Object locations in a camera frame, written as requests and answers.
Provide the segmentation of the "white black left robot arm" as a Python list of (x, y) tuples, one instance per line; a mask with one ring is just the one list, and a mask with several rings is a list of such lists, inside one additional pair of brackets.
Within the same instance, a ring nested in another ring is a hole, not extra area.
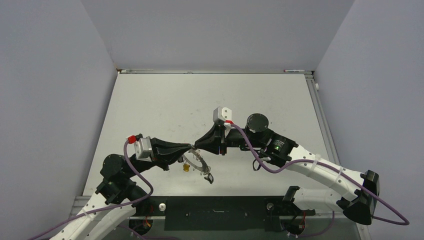
[(102, 181), (77, 215), (63, 224), (54, 240), (102, 240), (126, 218), (148, 211), (153, 186), (141, 173), (153, 167), (164, 171), (192, 149), (142, 134), (129, 136), (123, 154), (110, 154), (102, 164)]

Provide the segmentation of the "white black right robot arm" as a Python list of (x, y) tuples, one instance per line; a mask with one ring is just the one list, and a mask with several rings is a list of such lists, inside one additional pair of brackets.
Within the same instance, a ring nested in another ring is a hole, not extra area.
[(327, 190), (290, 187), (282, 207), (289, 214), (299, 210), (341, 212), (349, 220), (370, 225), (380, 193), (379, 175), (350, 170), (313, 154), (287, 137), (269, 129), (268, 118), (251, 114), (245, 128), (236, 127), (228, 114), (213, 119), (213, 127), (195, 141), (195, 148), (225, 155), (228, 148), (251, 151), (259, 166), (266, 163), (294, 171), (326, 186)]

